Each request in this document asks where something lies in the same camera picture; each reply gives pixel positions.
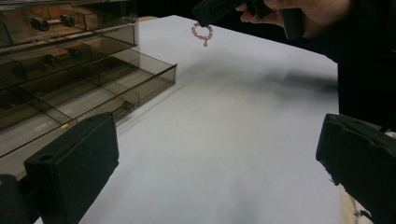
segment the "display case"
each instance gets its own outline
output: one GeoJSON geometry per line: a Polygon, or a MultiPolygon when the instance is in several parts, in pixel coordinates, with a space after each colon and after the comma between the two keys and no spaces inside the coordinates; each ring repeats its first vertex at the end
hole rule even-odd
{"type": "Polygon", "coordinates": [[[176,82],[139,52],[136,0],[0,2],[0,173],[80,120],[118,122],[176,82]]]}

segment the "table surface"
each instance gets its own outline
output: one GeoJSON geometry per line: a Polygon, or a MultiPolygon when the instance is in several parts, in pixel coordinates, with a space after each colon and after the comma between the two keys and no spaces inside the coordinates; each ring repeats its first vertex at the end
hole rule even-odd
{"type": "Polygon", "coordinates": [[[219,27],[204,48],[193,23],[139,23],[140,51],[177,63],[177,84],[118,126],[120,165],[81,223],[341,223],[315,159],[336,64],[219,27]]]}

